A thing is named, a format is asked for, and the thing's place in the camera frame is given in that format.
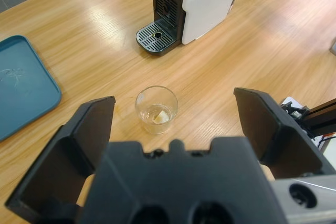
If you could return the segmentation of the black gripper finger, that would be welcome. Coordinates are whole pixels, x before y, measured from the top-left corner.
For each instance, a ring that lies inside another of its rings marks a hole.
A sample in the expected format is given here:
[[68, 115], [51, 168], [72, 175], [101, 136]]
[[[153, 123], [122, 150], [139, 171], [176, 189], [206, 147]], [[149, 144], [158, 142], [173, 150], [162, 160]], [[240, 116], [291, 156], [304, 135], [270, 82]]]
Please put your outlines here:
[[276, 179], [335, 174], [307, 133], [269, 94], [235, 88], [234, 95], [243, 133]]
[[32, 163], [5, 206], [29, 223], [76, 223], [77, 200], [110, 139], [115, 98], [83, 103]]

